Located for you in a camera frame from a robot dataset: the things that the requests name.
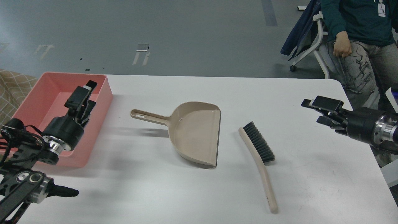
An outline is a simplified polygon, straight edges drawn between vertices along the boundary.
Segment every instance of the black bristles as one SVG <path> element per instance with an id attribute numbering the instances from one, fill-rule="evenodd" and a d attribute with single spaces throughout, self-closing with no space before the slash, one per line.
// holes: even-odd
<path id="1" fill-rule="evenodd" d="M 264 137 L 258 131 L 253 122 L 250 122 L 246 126 L 244 126 L 243 130 L 248 135 L 250 141 L 253 143 L 264 163 L 275 160 L 275 156 L 271 148 L 269 147 L 268 143 L 265 141 Z"/>

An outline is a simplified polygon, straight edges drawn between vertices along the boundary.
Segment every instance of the beige fabric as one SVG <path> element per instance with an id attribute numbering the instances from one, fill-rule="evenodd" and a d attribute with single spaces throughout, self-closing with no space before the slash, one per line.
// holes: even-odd
<path id="1" fill-rule="evenodd" d="M 36 77 L 0 69 L 0 127 L 11 119 L 36 81 Z"/>

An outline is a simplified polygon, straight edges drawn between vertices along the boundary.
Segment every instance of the person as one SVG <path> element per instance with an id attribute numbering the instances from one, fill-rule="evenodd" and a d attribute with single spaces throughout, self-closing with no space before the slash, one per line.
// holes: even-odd
<path id="1" fill-rule="evenodd" d="M 385 92 L 398 82 L 397 0 L 321 0 L 328 52 L 353 109 L 378 87 L 379 110 L 394 112 Z"/>

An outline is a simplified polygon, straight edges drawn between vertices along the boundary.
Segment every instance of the brush handle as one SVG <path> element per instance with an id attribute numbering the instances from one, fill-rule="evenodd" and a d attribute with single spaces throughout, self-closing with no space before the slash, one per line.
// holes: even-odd
<path id="1" fill-rule="evenodd" d="M 139 119 L 139 120 L 144 120 L 144 121 L 149 121 L 152 123 L 156 123 L 156 124 L 161 124 L 161 125 L 165 125 L 167 126 L 169 122 L 169 117 L 165 117 L 162 115 L 158 115 L 158 114 L 153 114 L 153 113 L 149 113 L 146 111 L 142 111 L 142 110 L 132 110 L 130 112 L 130 116 L 132 118 L 135 119 Z"/>
<path id="2" fill-rule="evenodd" d="M 273 214 L 275 214 L 278 212 L 278 205 L 275 200 L 275 194 L 272 190 L 271 182 L 269 180 L 268 172 L 265 168 L 264 162 L 261 160 L 261 157 L 258 154 L 256 148 L 254 147 L 249 136 L 246 134 L 242 127 L 239 128 L 239 134 L 245 142 L 246 146 L 249 148 L 249 151 L 252 154 L 254 161 L 256 162 L 258 171 L 260 172 L 261 179 L 263 181 L 264 191 L 268 199 L 269 209 Z"/>

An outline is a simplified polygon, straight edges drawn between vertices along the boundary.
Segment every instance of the id badge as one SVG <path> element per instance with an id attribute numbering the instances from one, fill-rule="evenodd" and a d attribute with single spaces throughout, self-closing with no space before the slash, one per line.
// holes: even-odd
<path id="1" fill-rule="evenodd" d="M 384 5 L 383 3 L 379 3 L 377 4 L 378 6 L 378 15 L 380 17 L 386 17 L 386 5 Z"/>

